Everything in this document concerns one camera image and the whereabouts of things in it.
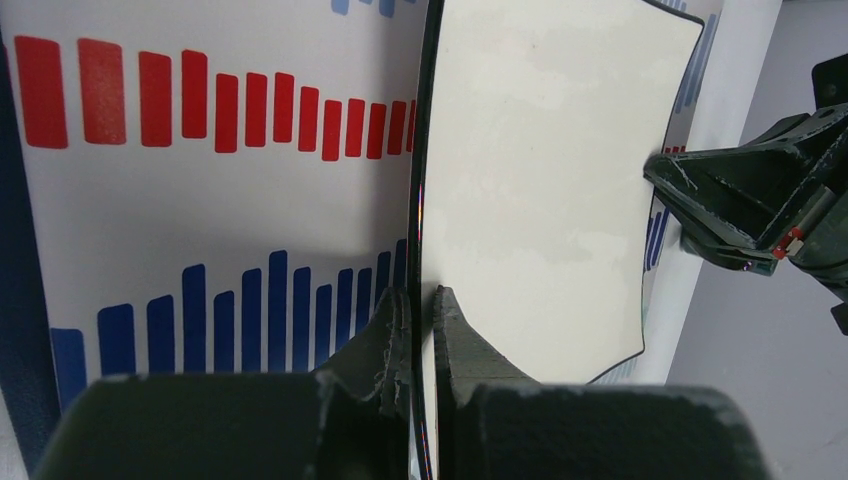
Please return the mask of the patterned cloth napkin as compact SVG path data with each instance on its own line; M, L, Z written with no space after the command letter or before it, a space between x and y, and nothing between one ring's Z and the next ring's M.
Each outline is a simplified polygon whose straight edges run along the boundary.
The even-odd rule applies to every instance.
M439 477L409 286L431 2L2 3L60 422L115 376L311 372L397 288L410 470Z

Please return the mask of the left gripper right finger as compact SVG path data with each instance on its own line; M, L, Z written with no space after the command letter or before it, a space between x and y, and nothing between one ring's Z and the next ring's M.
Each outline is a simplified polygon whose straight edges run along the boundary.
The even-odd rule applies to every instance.
M701 387L557 385L531 379L433 300L442 479L767 479L737 405Z

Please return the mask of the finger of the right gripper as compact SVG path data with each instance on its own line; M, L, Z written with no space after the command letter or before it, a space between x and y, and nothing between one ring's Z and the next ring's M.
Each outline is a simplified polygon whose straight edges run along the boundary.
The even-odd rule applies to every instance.
M781 230L783 238L813 209L829 170L813 138L833 122L814 114L785 117L738 147L653 155L644 177L679 222L721 218L762 237Z
M782 241L781 230L766 230L762 237L721 218L683 218L680 223L682 249L714 266L770 277L780 262L773 250Z

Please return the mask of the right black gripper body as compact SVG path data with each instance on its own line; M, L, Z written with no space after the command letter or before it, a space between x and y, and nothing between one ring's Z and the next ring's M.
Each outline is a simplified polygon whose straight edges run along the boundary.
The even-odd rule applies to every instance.
M830 309L847 333L847 56L816 64L811 71L817 111L830 129L813 139L830 161L816 190L812 216L800 226L802 245L789 261L839 299Z

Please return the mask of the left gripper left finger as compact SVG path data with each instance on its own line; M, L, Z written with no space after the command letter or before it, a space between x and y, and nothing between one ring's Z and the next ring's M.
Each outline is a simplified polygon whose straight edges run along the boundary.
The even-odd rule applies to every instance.
M121 375L60 422L39 479L404 479L411 313L383 293L366 328L308 373Z

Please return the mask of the white square plate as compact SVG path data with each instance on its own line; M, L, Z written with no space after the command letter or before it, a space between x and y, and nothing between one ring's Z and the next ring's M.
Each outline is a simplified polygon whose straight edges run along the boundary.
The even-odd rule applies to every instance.
M642 353L642 169L704 26L658 1L429 4L409 247L424 325L448 287L542 383Z

